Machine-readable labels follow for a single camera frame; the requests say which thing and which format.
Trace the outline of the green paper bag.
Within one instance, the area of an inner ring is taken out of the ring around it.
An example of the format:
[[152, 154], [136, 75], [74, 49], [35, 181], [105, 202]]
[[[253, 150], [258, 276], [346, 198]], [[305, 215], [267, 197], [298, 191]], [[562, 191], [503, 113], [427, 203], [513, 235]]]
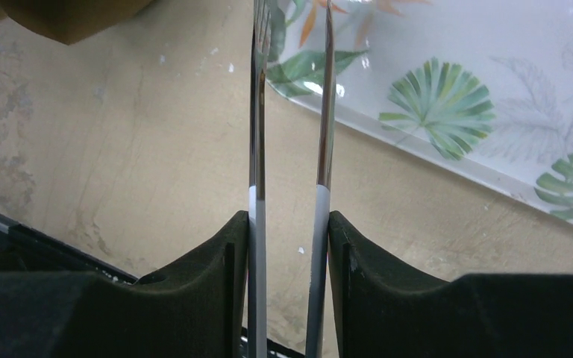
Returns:
[[0, 21], [12, 19], [29, 31], [72, 45], [136, 16], [151, 0], [0, 1]]

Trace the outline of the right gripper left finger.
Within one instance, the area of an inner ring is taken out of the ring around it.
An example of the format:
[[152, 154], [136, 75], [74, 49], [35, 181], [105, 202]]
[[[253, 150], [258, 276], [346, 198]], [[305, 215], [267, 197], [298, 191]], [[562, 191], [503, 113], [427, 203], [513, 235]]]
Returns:
[[0, 270], [0, 357], [237, 355], [224, 291], [244, 284], [228, 285], [233, 277], [225, 274], [235, 272], [228, 263], [247, 256], [247, 212], [235, 213], [210, 239], [203, 250], [215, 252], [199, 248], [193, 257], [213, 260], [196, 286], [181, 287], [189, 274], [183, 269], [171, 282], [152, 285], [154, 292], [96, 272]]

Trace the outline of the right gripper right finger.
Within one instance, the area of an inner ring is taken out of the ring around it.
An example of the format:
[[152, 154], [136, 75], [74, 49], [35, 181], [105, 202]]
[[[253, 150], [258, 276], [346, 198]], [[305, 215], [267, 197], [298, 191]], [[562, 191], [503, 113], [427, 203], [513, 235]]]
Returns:
[[573, 357], [573, 274], [421, 271], [330, 214], [341, 357]]

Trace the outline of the metal tongs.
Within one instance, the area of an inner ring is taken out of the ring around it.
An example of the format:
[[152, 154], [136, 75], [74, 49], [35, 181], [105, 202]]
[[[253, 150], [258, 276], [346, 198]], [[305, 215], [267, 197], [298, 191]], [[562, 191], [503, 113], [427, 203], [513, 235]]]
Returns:
[[[328, 223], [334, 149], [336, 71], [333, 2], [328, 1], [325, 19], [325, 66], [316, 185], [310, 285], [307, 304], [306, 357], [320, 357], [323, 346], [325, 281], [328, 259]], [[266, 357], [267, 256], [266, 256], [266, 155], [265, 84], [270, 47], [270, 1], [256, 1], [251, 32], [249, 109], [249, 274], [248, 355]]]

